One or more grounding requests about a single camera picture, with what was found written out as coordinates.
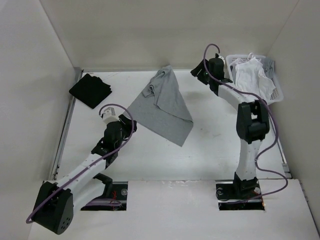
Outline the grey tank top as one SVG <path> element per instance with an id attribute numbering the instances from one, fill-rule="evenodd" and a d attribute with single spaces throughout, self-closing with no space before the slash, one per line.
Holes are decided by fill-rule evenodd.
<path id="1" fill-rule="evenodd" d="M 140 125 L 180 147 L 194 126 L 170 65 L 157 71 L 128 111 Z"/>

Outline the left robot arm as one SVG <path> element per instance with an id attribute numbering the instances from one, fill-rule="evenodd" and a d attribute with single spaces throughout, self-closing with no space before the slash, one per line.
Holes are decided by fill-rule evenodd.
<path id="1" fill-rule="evenodd" d="M 113 180 L 102 172 L 116 160 L 120 149 L 136 131 L 136 120 L 123 114 L 110 116 L 103 137 L 89 156 L 60 180 L 41 185 L 26 223 L 37 223 L 60 235 L 70 226 L 74 214 L 83 208 L 121 208 L 124 200 L 117 199 Z"/>

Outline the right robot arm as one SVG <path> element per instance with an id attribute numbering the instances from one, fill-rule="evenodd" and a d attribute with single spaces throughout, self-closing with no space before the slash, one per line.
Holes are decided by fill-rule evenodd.
<path id="1" fill-rule="evenodd" d="M 229 79 L 224 78 L 224 62 L 218 57 L 202 60 L 190 73 L 237 110 L 239 163 L 232 183 L 216 184 L 217 199 L 243 201 L 256 196 L 260 192 L 260 187 L 255 160 L 266 134 L 270 131 L 267 109 L 261 101 L 251 100 L 249 95 L 232 89 Z"/>

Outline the white tank top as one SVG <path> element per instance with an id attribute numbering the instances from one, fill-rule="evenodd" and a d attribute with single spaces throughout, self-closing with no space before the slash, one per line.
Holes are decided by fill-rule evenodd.
<path id="1" fill-rule="evenodd" d="M 256 94 L 267 102 L 271 100 L 276 87 L 266 76 L 261 60 L 257 59 L 253 53 L 246 56 L 245 60 L 237 57 L 231 62 L 230 70 L 238 90 Z"/>

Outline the folded black tank top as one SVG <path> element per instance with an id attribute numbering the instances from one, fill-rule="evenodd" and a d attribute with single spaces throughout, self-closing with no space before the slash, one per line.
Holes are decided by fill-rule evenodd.
<path id="1" fill-rule="evenodd" d="M 111 93 L 111 86 L 100 77 L 86 74 L 70 90 L 69 93 L 91 109 L 96 108 Z"/>

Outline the grey garment in basket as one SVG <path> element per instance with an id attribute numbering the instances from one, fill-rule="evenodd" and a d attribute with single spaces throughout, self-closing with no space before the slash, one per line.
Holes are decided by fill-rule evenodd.
<path id="1" fill-rule="evenodd" d="M 269 57 L 265 57 L 261 60 L 262 67 L 265 73 L 265 76 L 269 79 L 273 79 L 275 72 L 275 62 Z"/>

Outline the white plastic laundry basket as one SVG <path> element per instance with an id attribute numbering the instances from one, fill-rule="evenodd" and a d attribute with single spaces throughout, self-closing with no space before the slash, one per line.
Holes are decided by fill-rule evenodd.
<path id="1" fill-rule="evenodd" d="M 225 60 L 226 60 L 226 65 L 228 68 L 228 72 L 229 72 L 229 76 L 230 79 L 234 82 L 233 77 L 232 77 L 232 73 L 231 73 L 231 62 L 234 61 L 236 58 L 241 58 L 242 60 L 245 60 L 246 56 L 248 56 L 249 54 L 232 54 L 232 55 L 228 55 Z M 256 55 L 256 58 L 258 60 L 262 60 L 263 58 L 265 58 L 266 56 L 263 55 Z M 270 100 L 267 102 L 269 105 L 272 103 L 276 103 L 276 102 L 281 102 L 284 99 L 284 95 L 283 92 L 281 90 L 279 81 L 277 79 L 276 73 L 275 73 L 275 68 L 274 68 L 274 74 L 273 74 L 273 79 L 272 79 L 273 84 L 275 85 L 275 89 L 272 92 L 271 98 Z"/>

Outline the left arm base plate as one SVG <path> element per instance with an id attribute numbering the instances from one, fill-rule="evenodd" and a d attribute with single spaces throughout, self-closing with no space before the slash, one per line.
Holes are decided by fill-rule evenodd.
<path id="1" fill-rule="evenodd" d="M 128 182 L 114 182 L 104 193 L 87 204 L 81 211 L 126 211 L 128 198 Z"/>

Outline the metal table edge rail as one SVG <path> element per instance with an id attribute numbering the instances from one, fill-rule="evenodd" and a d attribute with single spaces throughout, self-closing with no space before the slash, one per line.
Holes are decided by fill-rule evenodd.
<path id="1" fill-rule="evenodd" d="M 63 149 L 65 147 L 67 134 L 70 127 L 70 122 L 71 122 L 73 110 L 75 107 L 75 102 L 76 102 L 75 97 L 72 96 L 69 92 L 67 93 L 68 93 L 68 106 L 67 106 L 64 122 L 62 125 L 61 133 L 59 135 L 57 149 L 54 154 L 54 158 L 52 159 L 52 162 L 51 162 L 51 168 L 49 171 L 48 180 L 57 179 L 57 175 L 61 165 Z"/>

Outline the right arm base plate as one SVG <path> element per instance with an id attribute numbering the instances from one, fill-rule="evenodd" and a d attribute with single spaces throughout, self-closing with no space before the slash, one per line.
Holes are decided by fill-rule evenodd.
<path id="1" fill-rule="evenodd" d="M 254 188 L 243 192 L 236 192 L 232 182 L 218 182 L 216 184 L 216 198 L 220 211 L 264 211 L 262 197 L 249 200 L 261 194 L 257 181 Z"/>

